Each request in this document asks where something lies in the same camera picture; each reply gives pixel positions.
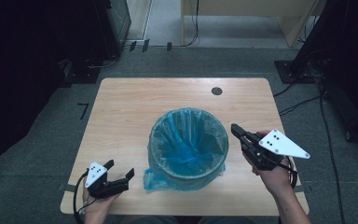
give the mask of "hand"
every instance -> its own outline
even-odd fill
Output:
[[[258,132],[267,135],[269,131]],[[278,206],[279,214],[284,224],[310,223],[310,219],[304,212],[298,201],[295,192],[290,185],[288,171],[280,166],[275,167],[272,171],[260,171],[255,168],[251,161],[242,153],[245,159],[252,165],[252,172],[260,175],[267,190],[272,194]],[[287,158],[281,161],[281,164],[288,166]]]
[[[86,189],[87,177],[83,180],[83,202],[88,201],[92,203],[95,199],[89,196],[89,191]],[[85,212],[85,224],[100,224],[103,223],[109,213],[109,209],[112,206],[112,203],[118,198],[120,194],[116,194],[106,199],[96,200],[94,203],[86,207]]]
[[[267,135],[269,131],[260,131],[257,133]],[[285,192],[286,190],[292,188],[290,185],[289,173],[287,172],[287,170],[277,166],[272,171],[260,171],[255,168],[255,166],[251,163],[251,161],[246,157],[244,153],[242,153],[242,155],[252,165],[252,172],[255,175],[260,175],[261,180],[263,180],[264,185],[266,185],[267,190],[271,194],[274,195],[279,192]],[[287,158],[284,158],[281,161],[281,164],[289,166],[289,160]]]

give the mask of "white triangular marker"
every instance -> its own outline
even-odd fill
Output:
[[[107,172],[107,169],[97,162],[92,162],[89,165],[89,174],[87,175],[87,180],[85,187],[88,188],[91,186],[98,178],[100,178],[104,173]]]
[[[272,130],[269,134],[262,138],[258,142],[258,145],[277,155],[292,156],[302,159],[310,158],[310,154],[308,152],[276,129]]]

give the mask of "electrical cord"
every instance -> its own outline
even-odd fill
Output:
[[[305,100],[305,101],[303,101],[303,102],[301,102],[301,103],[298,103],[298,104],[296,104],[296,105],[287,107],[286,109],[284,109],[284,110],[282,110],[281,112],[279,112],[279,116],[284,116],[284,115],[286,115],[286,114],[288,114],[288,113],[294,111],[299,105],[304,105],[304,104],[306,104],[306,103],[309,103],[309,102],[311,102],[311,101],[317,100],[317,99],[319,99],[319,98],[321,98],[321,95],[315,96],[315,97],[313,97],[313,98],[310,98],[309,100]]]
[[[86,207],[92,205],[93,203],[95,203],[95,201],[97,201],[97,199],[94,199],[91,203],[85,203],[85,204],[83,205],[83,207],[81,207],[81,208],[79,208],[79,210],[77,210],[77,212],[80,213],[81,210],[83,210],[84,208],[86,208]]]
[[[290,158],[288,156],[286,156],[286,158],[287,158],[287,160],[289,160],[289,167],[294,170],[295,168],[294,168],[294,165],[292,163],[292,160],[290,160]],[[290,183],[292,183],[292,176],[291,175],[289,175],[289,180],[290,180]]]
[[[286,158],[289,160],[289,166],[285,166],[285,165],[281,164],[280,162],[276,162],[276,161],[270,159],[269,157],[263,156],[263,159],[265,159],[267,161],[270,161],[270,162],[276,164],[279,167],[282,167],[283,169],[285,169],[285,170],[287,170],[289,172],[290,185],[292,186],[292,189],[294,189],[296,187],[296,184],[297,184],[298,173],[297,173],[297,171],[295,171],[292,168],[292,162],[291,162],[290,158],[289,157],[286,157]]]
[[[196,20],[194,21],[194,18],[191,17],[194,26],[196,27],[196,33],[193,36],[193,39],[190,41],[190,43],[186,45],[181,45],[181,47],[188,47],[196,42],[196,40],[200,40],[199,38],[199,9],[200,9],[200,0],[197,0],[197,8],[196,8]]]
[[[320,86],[320,91],[321,91],[320,107],[321,107],[322,117],[323,117],[323,120],[324,120],[324,127],[325,127],[326,133],[327,133],[328,149],[329,149],[329,152],[330,152],[330,159],[331,159],[331,163],[333,165],[334,175],[335,175],[335,178],[336,178],[339,213],[341,215],[342,224],[345,224],[344,210],[342,208],[342,200],[341,200],[341,187],[339,185],[339,177],[338,177],[336,161],[335,161],[334,153],[333,153],[333,146],[332,146],[332,143],[331,143],[330,130],[329,130],[329,127],[328,127],[327,119],[326,119],[325,114],[324,114],[324,104],[323,104],[323,97],[322,97],[322,95],[324,94],[324,91],[322,91],[321,86]]]
[[[293,81],[289,84],[289,86],[287,86],[283,91],[280,91],[280,92],[278,92],[278,93],[273,94],[273,97],[277,97],[277,96],[282,95],[283,93],[287,92],[293,85],[295,85],[298,81],[300,81],[300,80],[302,80],[302,79],[304,79],[304,78],[306,78],[306,77],[299,77],[299,76],[297,76],[297,77],[295,78],[295,80],[293,80]]]
[[[105,68],[105,67],[109,67],[110,65],[112,65],[113,63],[115,63],[116,62],[116,60],[117,60],[117,58],[118,57],[116,57],[111,63],[109,63],[109,64],[105,64],[105,65],[91,65],[91,66],[89,66],[89,68]]]
[[[315,24],[316,24],[316,21],[317,21],[318,18],[319,18],[318,16],[315,16],[313,18],[311,30],[313,29],[313,27],[315,27]],[[307,25],[305,25],[304,26],[304,39],[300,36],[297,41],[300,42],[300,43],[305,43],[307,41],[307,38],[308,38],[308,36],[307,36]]]
[[[73,207],[74,207],[74,217],[75,217],[75,220],[78,224],[83,224],[83,220],[81,219],[80,217],[80,210],[83,209],[84,207],[87,207],[89,206],[91,203],[89,203],[87,206],[83,206],[82,208],[80,208],[79,210],[76,209],[76,196],[77,196],[77,191],[78,191],[78,188],[79,188],[79,185],[80,185],[80,182],[83,180],[84,177],[87,176],[87,174],[89,173],[89,169],[87,169],[86,173],[84,173],[78,180],[77,180],[77,183],[75,185],[75,192],[74,192],[74,200],[73,200]]]

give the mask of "blue plastic bag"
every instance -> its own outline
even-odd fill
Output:
[[[226,170],[228,137],[210,113],[182,108],[157,120],[147,149],[146,190],[196,190]]]

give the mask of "blue trash bag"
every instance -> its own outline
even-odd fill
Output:
[[[182,108],[157,120],[147,149],[146,190],[197,190],[226,170],[228,137],[212,114]]]

